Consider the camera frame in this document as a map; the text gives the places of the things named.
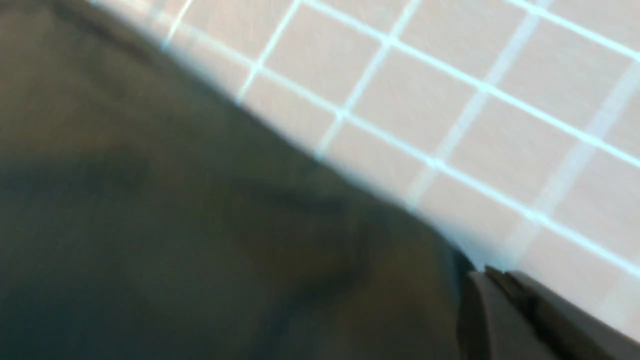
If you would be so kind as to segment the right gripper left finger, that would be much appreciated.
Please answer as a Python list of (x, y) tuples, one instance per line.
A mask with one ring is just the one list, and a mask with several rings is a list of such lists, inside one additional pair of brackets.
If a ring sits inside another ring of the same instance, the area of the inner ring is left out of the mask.
[(462, 282), (457, 342), (462, 360), (556, 358), (505, 292), (481, 272), (467, 273)]

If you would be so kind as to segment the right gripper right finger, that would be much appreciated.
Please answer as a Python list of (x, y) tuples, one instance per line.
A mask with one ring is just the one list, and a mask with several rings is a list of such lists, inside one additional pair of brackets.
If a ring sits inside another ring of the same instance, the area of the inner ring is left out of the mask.
[(570, 303), (521, 271), (485, 274), (560, 360), (637, 360), (639, 342)]

